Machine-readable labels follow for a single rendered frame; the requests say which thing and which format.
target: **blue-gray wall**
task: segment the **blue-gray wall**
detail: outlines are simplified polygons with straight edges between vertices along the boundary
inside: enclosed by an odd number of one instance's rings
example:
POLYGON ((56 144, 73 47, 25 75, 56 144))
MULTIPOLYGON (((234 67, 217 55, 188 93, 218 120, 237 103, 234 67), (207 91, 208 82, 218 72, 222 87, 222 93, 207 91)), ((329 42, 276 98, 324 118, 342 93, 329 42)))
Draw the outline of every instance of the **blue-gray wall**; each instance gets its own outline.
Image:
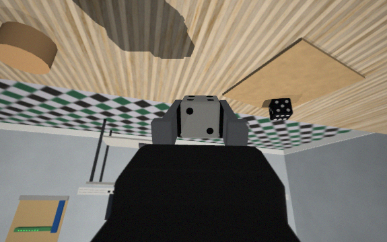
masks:
POLYGON ((289 154, 285 162, 301 241, 387 241, 387 135, 289 154))
MULTIPOLYGON (((90 241, 105 222, 108 197, 77 192, 79 187, 90 187, 85 183, 90 178, 97 144, 97 138, 0 130, 0 241, 6 239, 20 195, 69 196, 59 241, 90 241)), ((102 144, 94 181, 99 180, 105 148, 102 144)), ((103 182, 114 182, 137 150, 111 147, 103 182)), ((284 156, 265 157, 287 185, 284 156)))

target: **blue bar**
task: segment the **blue bar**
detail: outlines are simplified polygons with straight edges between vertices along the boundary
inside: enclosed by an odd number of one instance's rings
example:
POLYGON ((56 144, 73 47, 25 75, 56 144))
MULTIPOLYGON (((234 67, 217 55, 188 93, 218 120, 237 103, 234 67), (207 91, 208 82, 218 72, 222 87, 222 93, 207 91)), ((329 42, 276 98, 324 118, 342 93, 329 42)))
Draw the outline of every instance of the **blue bar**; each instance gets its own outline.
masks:
POLYGON ((63 213, 63 208, 65 207, 65 201, 59 201, 59 206, 57 207, 56 216, 54 222, 52 223, 51 233, 57 233, 59 229, 59 224, 61 220, 61 214, 63 213))

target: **wooden cylinder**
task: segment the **wooden cylinder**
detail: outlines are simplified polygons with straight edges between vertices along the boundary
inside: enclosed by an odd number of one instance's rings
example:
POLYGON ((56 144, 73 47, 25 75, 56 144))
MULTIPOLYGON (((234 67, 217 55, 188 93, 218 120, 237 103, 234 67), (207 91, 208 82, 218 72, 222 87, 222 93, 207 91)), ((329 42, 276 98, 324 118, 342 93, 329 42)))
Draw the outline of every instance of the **wooden cylinder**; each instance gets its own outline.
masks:
POLYGON ((56 53, 56 44, 33 27, 17 22, 6 22, 0 27, 0 61, 10 67, 47 74, 56 53))

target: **checkered floor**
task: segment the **checkered floor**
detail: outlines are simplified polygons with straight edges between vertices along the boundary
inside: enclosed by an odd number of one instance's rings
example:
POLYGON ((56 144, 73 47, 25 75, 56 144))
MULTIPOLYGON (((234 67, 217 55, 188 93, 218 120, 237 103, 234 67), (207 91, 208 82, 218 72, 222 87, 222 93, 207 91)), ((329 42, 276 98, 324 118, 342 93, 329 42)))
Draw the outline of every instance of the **checkered floor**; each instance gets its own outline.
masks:
MULTIPOLYGON (((151 136, 151 121, 162 117, 171 104, 119 97, 60 87, 0 79, 0 122, 100 131, 103 119, 107 131, 151 136)), ((248 145, 288 149, 313 140, 349 132, 302 122, 270 121, 269 118, 236 114, 250 125, 248 145)), ((221 143, 222 138, 178 138, 221 143)))

